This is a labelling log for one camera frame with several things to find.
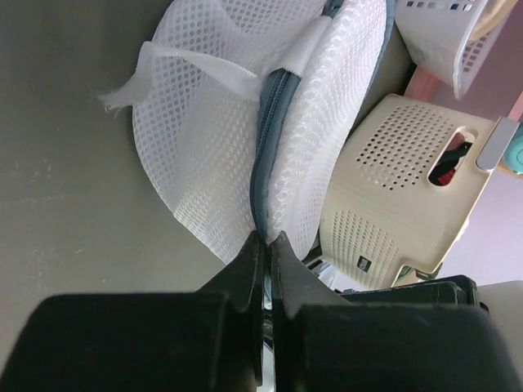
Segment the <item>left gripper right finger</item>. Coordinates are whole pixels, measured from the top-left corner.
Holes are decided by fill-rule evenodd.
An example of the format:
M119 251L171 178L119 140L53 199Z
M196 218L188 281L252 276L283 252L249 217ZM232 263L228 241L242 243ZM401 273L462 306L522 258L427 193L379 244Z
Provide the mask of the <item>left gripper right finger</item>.
M352 303L270 246L278 391L519 391L491 317L470 305Z

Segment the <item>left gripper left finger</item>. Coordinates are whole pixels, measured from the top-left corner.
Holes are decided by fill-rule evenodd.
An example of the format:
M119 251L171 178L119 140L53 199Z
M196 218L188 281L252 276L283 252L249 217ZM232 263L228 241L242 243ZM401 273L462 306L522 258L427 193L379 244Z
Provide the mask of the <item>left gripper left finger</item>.
M57 295L29 316L4 391L254 391L266 247L251 233L195 292Z

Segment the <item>white mesh laundry bag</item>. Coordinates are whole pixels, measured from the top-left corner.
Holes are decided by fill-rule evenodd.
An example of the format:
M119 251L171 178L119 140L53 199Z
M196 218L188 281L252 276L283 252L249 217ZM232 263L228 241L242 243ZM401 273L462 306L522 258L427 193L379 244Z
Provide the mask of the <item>white mesh laundry bag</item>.
M333 167L378 71L393 1L175 1L133 75L100 95L132 108L159 197L218 259L285 232L304 257Z

